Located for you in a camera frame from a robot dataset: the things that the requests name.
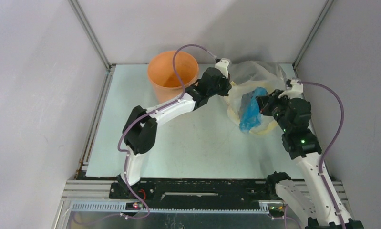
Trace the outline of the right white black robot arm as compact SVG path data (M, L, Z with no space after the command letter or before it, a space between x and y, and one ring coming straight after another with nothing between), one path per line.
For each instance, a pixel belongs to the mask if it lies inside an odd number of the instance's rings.
M324 163L318 139L309 129L311 104L290 98L282 90L257 96L260 113L273 117L282 129L282 144L297 165L310 197L294 186L285 172L273 173L266 180L265 192L270 199L282 199L307 229L362 229L344 207Z

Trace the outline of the blue plastic trash bag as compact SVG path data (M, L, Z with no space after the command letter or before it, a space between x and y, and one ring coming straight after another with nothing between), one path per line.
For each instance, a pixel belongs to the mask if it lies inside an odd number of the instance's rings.
M265 95L267 95L267 91L262 87L257 87L255 90L242 95L241 106L238 111L240 118L239 129L241 132L246 133L262 124L262 115L260 114L260 107L256 97Z

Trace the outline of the translucent yellowish plastic bag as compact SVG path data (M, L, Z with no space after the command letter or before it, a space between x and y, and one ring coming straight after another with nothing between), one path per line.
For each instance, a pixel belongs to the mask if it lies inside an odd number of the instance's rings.
M241 106L242 95L255 90L257 87L265 88L267 94L276 89L285 90L287 76L277 62L245 61L232 64L228 68L232 88L229 96L224 97L229 119L239 127L238 111ZM278 124L273 117L262 116L262 124L252 128L246 133L264 135Z

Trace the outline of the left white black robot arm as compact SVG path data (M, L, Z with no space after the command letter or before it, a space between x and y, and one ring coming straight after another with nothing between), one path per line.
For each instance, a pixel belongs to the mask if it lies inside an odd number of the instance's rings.
M228 96L231 89L230 74L218 67L209 67L195 83L185 86L179 80L180 94L167 102L149 109L136 106L132 109L117 150L126 154L124 167L118 175L120 192L126 198L138 195L144 158L155 145L157 129L174 118L192 112L207 104L215 95Z

